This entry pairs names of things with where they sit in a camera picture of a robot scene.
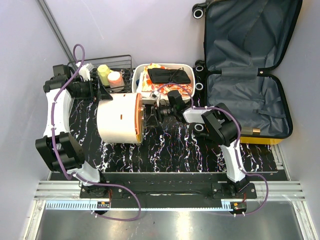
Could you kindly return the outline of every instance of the gray fabric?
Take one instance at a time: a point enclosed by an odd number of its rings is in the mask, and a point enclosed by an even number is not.
[[[206,11],[206,66],[277,64],[300,0],[221,0]]]
[[[223,67],[222,68],[222,78],[226,79],[229,77],[238,77],[240,79],[256,79],[258,75],[257,67]]]
[[[207,91],[207,105],[224,103],[241,126],[259,128],[261,136],[281,138],[289,134],[278,86],[272,78],[222,78],[221,74],[211,74]]]

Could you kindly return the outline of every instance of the yellow suitcase trim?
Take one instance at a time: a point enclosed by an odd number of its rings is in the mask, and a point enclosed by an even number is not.
[[[265,138],[265,137],[252,137],[252,136],[242,136],[240,138],[240,143],[242,144],[270,144],[276,145],[282,142],[283,139],[280,138]]]

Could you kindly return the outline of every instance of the yellow cup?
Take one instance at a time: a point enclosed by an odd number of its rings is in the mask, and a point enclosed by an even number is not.
[[[103,85],[109,86],[108,75],[113,72],[107,65],[102,64],[97,68],[98,76]]]

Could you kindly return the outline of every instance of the metal frame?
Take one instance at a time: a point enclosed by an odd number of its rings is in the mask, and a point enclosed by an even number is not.
[[[266,195],[266,186],[264,182],[254,181],[255,188],[257,191],[257,199],[248,199],[248,201],[260,201],[263,200]],[[289,201],[292,203],[295,214],[298,219],[298,223],[305,240],[318,240],[318,235],[313,225],[309,209],[304,197],[301,185],[298,181],[269,181],[269,198],[268,201]],[[35,240],[42,215],[46,204],[52,200],[61,201],[73,201],[74,203],[92,202],[96,201],[106,201],[109,199],[83,199],[80,198],[81,187],[78,181],[41,181],[37,188],[36,194],[34,196],[33,208],[29,218],[29,223],[27,225],[24,238],[25,240]],[[224,199],[224,203],[228,201],[235,202],[234,199]],[[74,207],[73,210],[86,210],[80,207]],[[110,209],[114,211],[136,211],[137,208],[114,208]],[[167,208],[157,208],[157,209],[142,209],[143,211],[216,211],[215,209],[206,208],[184,208],[184,209],[167,209]]]
[[[43,13],[49,26],[51,27],[51,30],[52,30],[53,34],[55,35],[57,41],[59,42],[68,61],[69,62],[74,61],[73,53],[71,52],[71,50],[67,44],[67,41],[65,40],[63,34],[61,33],[61,30],[60,30],[60,28],[54,18],[54,15],[50,11],[50,8],[49,8],[46,0],[36,0],[36,2],[38,3],[38,6],[39,6],[41,12]]]

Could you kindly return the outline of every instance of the white wall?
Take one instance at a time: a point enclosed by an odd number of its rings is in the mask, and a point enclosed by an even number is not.
[[[293,134],[280,144],[294,180],[301,181],[320,234],[320,1],[304,0],[290,45],[275,75],[283,84]]]
[[[49,173],[35,148],[47,122],[42,87],[68,61],[34,0],[1,0],[0,29],[0,238],[16,240]]]
[[[204,18],[192,17],[202,0],[46,0],[69,46],[86,58],[131,54],[150,62],[194,66],[204,58]]]

